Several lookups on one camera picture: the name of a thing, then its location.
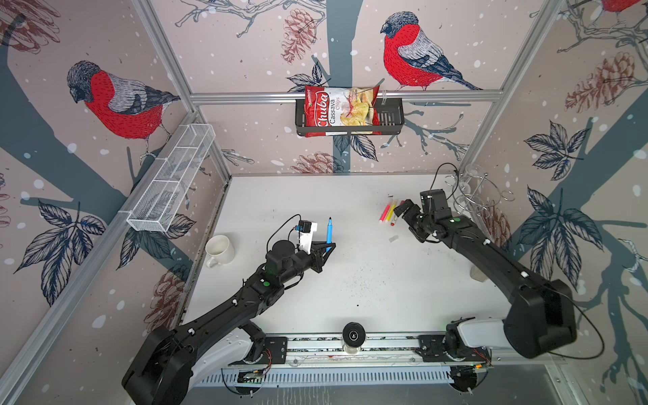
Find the yellow highlighter pen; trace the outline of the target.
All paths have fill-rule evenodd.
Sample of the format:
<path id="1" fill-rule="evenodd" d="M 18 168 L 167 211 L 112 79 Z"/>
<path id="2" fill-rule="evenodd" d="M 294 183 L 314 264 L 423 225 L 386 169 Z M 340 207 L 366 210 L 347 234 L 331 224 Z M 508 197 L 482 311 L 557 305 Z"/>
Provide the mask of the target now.
<path id="1" fill-rule="evenodd" d="M 390 209 L 387 212 L 387 215 L 385 217 L 385 222 L 386 223 L 391 223 L 392 222 L 392 217 L 394 210 L 396 209 L 396 206 L 398 205 L 398 202 L 396 200 L 393 201 L 393 203 L 390 206 Z"/>

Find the pink highlighter pen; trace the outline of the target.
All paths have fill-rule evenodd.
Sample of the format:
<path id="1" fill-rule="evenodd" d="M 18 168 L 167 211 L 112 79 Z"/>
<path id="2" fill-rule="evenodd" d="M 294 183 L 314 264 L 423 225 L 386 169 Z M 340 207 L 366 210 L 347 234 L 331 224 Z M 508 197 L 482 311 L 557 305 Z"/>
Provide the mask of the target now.
<path id="1" fill-rule="evenodd" d="M 388 213 L 390 212 L 390 209 L 392 208 L 393 201 L 390 200 L 389 203 L 386 205 L 385 209 L 383 210 L 381 217 L 380 217 L 380 222 L 385 222 L 386 217 Z"/>

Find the blue marker pen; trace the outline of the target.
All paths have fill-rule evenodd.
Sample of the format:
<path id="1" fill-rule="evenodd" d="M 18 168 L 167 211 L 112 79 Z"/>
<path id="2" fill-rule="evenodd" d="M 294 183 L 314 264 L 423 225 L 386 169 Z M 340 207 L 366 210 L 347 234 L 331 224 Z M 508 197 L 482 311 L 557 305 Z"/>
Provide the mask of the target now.
<path id="1" fill-rule="evenodd" d="M 332 218 L 329 217 L 327 222 L 327 244 L 332 243 L 332 230 L 333 230 Z"/>

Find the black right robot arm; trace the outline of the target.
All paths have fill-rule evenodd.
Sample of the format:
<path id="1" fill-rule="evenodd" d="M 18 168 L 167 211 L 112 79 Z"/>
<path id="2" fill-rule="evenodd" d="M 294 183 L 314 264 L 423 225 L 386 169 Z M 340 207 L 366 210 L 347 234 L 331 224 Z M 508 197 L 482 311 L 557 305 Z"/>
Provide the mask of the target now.
<path id="1" fill-rule="evenodd" d="M 407 199 L 394 209 L 416 239 L 431 236 L 467 258 L 504 294 L 511 307 L 503 319 L 463 320 L 455 326 L 466 347 L 514 349 L 533 359 L 577 339 L 570 288 L 549 281 L 513 261 L 469 217 L 455 215 L 441 189 L 420 194 L 421 206 Z"/>

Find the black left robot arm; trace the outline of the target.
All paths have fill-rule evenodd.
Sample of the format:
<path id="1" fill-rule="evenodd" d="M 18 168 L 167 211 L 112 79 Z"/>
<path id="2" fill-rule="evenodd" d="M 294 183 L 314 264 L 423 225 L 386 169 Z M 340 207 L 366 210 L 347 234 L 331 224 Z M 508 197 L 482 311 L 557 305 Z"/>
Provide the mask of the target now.
<path id="1" fill-rule="evenodd" d="M 264 339 L 251 319 L 274 305 L 292 278 L 309 269 L 320 273 L 335 249 L 333 242 L 316 241 L 310 251 L 299 251 L 288 240 L 278 241 L 229 300 L 173 330 L 157 327 L 121 381 L 131 400 L 136 404 L 181 403 L 197 361 L 237 328 L 250 332 L 253 342 Z"/>

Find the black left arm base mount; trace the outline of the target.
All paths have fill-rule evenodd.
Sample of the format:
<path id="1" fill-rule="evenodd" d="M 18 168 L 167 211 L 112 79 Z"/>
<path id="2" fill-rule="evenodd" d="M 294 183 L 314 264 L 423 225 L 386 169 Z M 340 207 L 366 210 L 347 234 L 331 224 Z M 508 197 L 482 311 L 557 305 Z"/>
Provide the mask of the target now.
<path id="1" fill-rule="evenodd" d="M 284 365 L 286 363 L 288 352 L 287 337 L 270 336 L 265 337 L 263 344 L 256 342 L 251 348 L 251 354 L 247 354 L 243 359 L 229 363 L 233 366 L 271 366 Z"/>

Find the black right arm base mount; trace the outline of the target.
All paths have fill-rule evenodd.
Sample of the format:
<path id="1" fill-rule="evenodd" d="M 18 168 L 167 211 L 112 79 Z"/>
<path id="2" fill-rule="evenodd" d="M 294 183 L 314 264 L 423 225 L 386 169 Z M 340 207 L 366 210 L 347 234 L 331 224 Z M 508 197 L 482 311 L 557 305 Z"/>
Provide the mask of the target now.
<path id="1" fill-rule="evenodd" d="M 467 347 L 457 334 L 445 333 L 419 335 L 418 347 L 414 349 L 425 362 L 485 362 L 490 363 L 492 356 L 484 347 Z"/>

